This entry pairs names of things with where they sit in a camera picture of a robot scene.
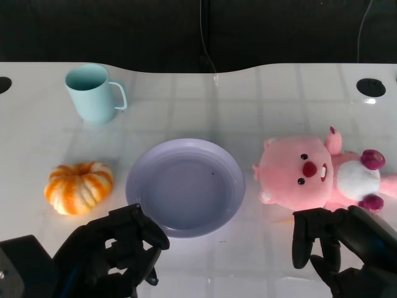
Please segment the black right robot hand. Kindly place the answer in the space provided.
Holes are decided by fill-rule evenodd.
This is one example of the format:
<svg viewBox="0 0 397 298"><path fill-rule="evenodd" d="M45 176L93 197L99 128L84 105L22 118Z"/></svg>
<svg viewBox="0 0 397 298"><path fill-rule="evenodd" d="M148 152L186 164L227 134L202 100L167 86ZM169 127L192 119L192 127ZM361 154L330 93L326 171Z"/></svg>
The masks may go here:
<svg viewBox="0 0 397 298"><path fill-rule="evenodd" d="M311 263L333 297L396 297L396 231L381 217L354 205L293 216L294 268ZM361 269L341 270L341 245L361 259Z"/></svg>

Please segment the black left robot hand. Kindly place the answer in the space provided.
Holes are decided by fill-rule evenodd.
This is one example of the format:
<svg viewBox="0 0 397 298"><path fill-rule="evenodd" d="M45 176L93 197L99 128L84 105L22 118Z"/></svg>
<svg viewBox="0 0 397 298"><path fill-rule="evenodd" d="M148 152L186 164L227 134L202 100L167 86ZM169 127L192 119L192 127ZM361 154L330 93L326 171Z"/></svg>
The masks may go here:
<svg viewBox="0 0 397 298"><path fill-rule="evenodd" d="M59 270L55 297L137 297L146 281L158 284L154 268L170 242L139 204L109 212L78 227L53 260Z"/></svg>

